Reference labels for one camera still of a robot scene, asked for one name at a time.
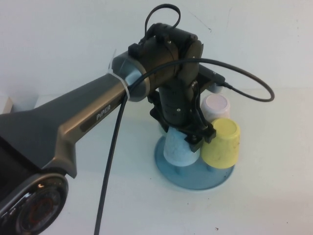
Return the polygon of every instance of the white surface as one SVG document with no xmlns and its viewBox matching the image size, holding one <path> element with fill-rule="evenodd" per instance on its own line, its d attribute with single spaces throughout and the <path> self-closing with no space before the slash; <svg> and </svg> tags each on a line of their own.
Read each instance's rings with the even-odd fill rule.
<svg viewBox="0 0 313 235">
<path fill-rule="evenodd" d="M 275 92 L 272 103 L 225 92 L 241 128 L 239 162 L 223 185 L 198 193 L 172 185 L 158 172 L 154 147 L 161 133 L 149 116 L 152 106 L 129 103 L 101 234 L 313 234 L 313 90 Z M 40 97 L 37 105 L 52 98 Z M 68 177 L 65 208 L 44 235 L 93 234 L 116 115 L 117 110 L 77 143 L 78 175 Z"/>
<path fill-rule="evenodd" d="M 13 103 L 10 98 L 0 96 L 0 114 L 7 114 L 11 112 Z"/>
<path fill-rule="evenodd" d="M 204 43 L 203 58 L 239 66 L 274 87 L 313 87 L 313 0 L 167 2 L 181 9 L 179 28 Z M 38 94 L 63 94 L 102 76 L 114 49 L 122 53 L 139 42 L 146 16 L 161 3 L 1 0 L 0 94 L 29 108 Z M 176 19 L 175 12 L 162 10 L 151 24 Z M 236 87 L 256 86 L 216 71 Z"/>
</svg>

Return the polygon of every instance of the white cup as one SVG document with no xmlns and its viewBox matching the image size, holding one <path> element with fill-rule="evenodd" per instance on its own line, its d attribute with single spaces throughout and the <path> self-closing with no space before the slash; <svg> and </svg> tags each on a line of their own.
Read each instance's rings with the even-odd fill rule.
<svg viewBox="0 0 313 235">
<path fill-rule="evenodd" d="M 218 118 L 230 118 L 230 103 L 222 94 L 206 96 L 201 103 L 201 110 L 208 122 Z"/>
</svg>

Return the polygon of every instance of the white wall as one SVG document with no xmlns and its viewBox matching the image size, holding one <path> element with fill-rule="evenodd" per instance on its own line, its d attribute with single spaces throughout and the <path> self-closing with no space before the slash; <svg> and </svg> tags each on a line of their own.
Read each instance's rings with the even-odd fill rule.
<svg viewBox="0 0 313 235">
<path fill-rule="evenodd" d="M 198 35 L 203 57 L 254 73 L 274 87 L 312 87 L 313 0 L 169 0 L 179 28 Z M 19 108 L 37 95 L 62 94 L 106 73 L 119 53 L 143 36 L 160 0 L 1 0 L 0 94 Z M 161 10 L 151 22 L 173 24 Z M 239 88 L 255 88 L 216 69 Z"/>
</svg>

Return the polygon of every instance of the round blue stand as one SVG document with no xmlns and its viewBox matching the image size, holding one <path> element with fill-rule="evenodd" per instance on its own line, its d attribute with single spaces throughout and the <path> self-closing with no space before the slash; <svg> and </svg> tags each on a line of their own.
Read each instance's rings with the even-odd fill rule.
<svg viewBox="0 0 313 235">
<path fill-rule="evenodd" d="M 211 167 L 201 157 L 189 166 L 174 166 L 164 158 L 164 144 L 165 137 L 161 137 L 155 149 L 156 165 L 169 181 L 180 187 L 194 190 L 214 188 L 227 180 L 234 169 L 234 166 L 227 169 Z"/>
</svg>

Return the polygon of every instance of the black cable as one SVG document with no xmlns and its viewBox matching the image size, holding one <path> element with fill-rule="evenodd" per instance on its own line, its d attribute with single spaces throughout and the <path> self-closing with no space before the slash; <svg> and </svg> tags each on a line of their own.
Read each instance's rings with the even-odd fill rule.
<svg viewBox="0 0 313 235">
<path fill-rule="evenodd" d="M 244 95 L 245 97 L 248 97 L 250 99 L 256 100 L 256 101 L 260 101 L 260 102 L 271 102 L 274 100 L 275 98 L 275 94 L 274 91 L 272 90 L 272 88 L 266 84 L 264 81 L 262 81 L 260 78 L 258 78 L 257 76 L 241 69 L 238 68 L 236 66 L 230 65 L 230 64 L 226 64 L 224 62 L 220 62 L 217 60 L 211 60 L 211 59 L 204 59 L 204 58 L 189 58 L 189 59 L 181 59 L 181 60 L 175 60 L 175 61 L 171 61 L 168 62 L 166 64 L 160 65 L 158 67 L 156 67 L 155 69 L 151 70 L 150 72 L 145 73 L 144 75 L 142 75 L 140 78 L 138 78 L 133 84 L 132 87 L 136 87 L 138 86 L 145 78 L 149 77 L 150 75 L 158 72 L 159 70 L 162 70 L 164 68 L 170 67 L 170 66 L 174 66 L 174 65 L 181 65 L 181 64 L 186 64 L 186 63 L 205 63 L 205 64 L 211 64 L 211 65 L 217 65 L 235 72 L 238 72 L 244 76 L 247 76 L 249 78 L 251 78 L 252 80 L 256 81 L 257 83 L 259 83 L 262 87 L 264 87 L 268 93 L 270 94 L 270 98 L 268 99 L 262 99 L 262 98 L 257 98 L 254 96 L 250 96 L 248 94 L 243 93 L 242 91 L 232 87 L 231 85 L 229 85 L 228 83 L 222 83 L 222 84 L 218 84 L 220 86 L 224 86 L 227 87 L 239 94 Z"/>
<path fill-rule="evenodd" d="M 255 75 L 253 75 L 253 74 L 251 74 L 245 70 L 242 70 L 238 67 L 235 67 L 235 66 L 232 66 L 232 65 L 220 62 L 220 61 L 211 60 L 211 59 L 203 59 L 203 58 L 182 59 L 182 60 L 176 60 L 176 61 L 172 61 L 172 62 L 168 62 L 168 63 L 163 64 L 163 65 L 160 65 L 160 66 L 156 67 L 155 69 L 151 70 L 150 72 L 147 72 L 147 73 L 141 75 L 131 86 L 129 86 L 130 94 L 144 79 L 146 79 L 150 75 L 158 72 L 159 70 L 162 70 L 162 69 L 170 67 L 170 66 L 181 65 L 181 64 L 186 64 L 186 63 L 207 63 L 207 64 L 217 65 L 217 66 L 229 69 L 229 70 L 236 71 L 238 73 L 241 73 L 241 74 L 251 78 L 252 80 L 256 81 L 257 83 L 261 84 L 270 93 L 270 98 L 269 99 L 260 99 L 257 97 L 250 96 L 248 94 L 245 94 L 245 93 L 233 88 L 228 83 L 223 83 L 220 85 L 225 86 L 227 88 L 230 88 L 230 89 L 234 90 L 235 92 L 238 92 L 239 94 L 242 94 L 248 98 L 251 98 L 251 99 L 254 99 L 257 101 L 261 101 L 261 102 L 270 102 L 270 101 L 274 100 L 274 98 L 275 98 L 275 94 L 274 94 L 273 90 L 271 89 L 271 87 L 268 84 L 266 84 L 264 81 L 262 81 L 260 78 L 256 77 Z M 107 187 L 108 187 L 109 174 L 110 174 L 111 165 L 112 165 L 112 161 L 113 161 L 113 155 L 114 155 L 114 151 L 115 151 L 117 135 L 118 135 L 118 131 L 119 131 L 119 127 L 121 124 L 121 120 L 122 120 L 122 116 L 124 113 L 126 102 L 127 102 L 127 96 L 125 95 L 123 98 L 123 101 L 121 103 L 117 118 L 116 118 L 116 124 L 115 124 L 115 129 L 114 129 L 114 133 L 113 133 L 113 137 L 112 137 L 112 141 L 111 141 L 107 166 L 106 166 L 106 170 L 105 170 L 104 178 L 103 178 L 103 184 L 102 184 L 102 189 L 101 189 L 101 195 L 100 195 L 96 225 L 95 225 L 95 229 L 94 229 L 94 235 L 99 235 L 99 233 L 100 233 L 100 225 L 101 225 L 101 219 L 102 219 L 102 214 L 103 214 L 104 201 L 106 198 L 106 192 L 107 192 Z"/>
<path fill-rule="evenodd" d="M 149 15 L 147 16 L 146 18 L 146 21 L 145 21 L 145 37 L 146 37 L 146 34 L 147 34 L 147 27 L 148 27 L 148 22 L 149 22 L 149 19 L 150 17 L 153 15 L 153 13 L 155 13 L 156 11 L 158 11 L 159 9 L 163 9 L 163 8 L 168 8 L 168 9 L 172 9 L 174 11 L 176 11 L 178 13 L 178 20 L 176 21 L 176 23 L 172 26 L 172 28 L 175 28 L 179 22 L 180 22 L 180 9 L 178 7 L 176 7 L 175 5 L 172 5 L 172 4 L 161 4 L 157 7 L 155 7 L 150 13 Z"/>
</svg>

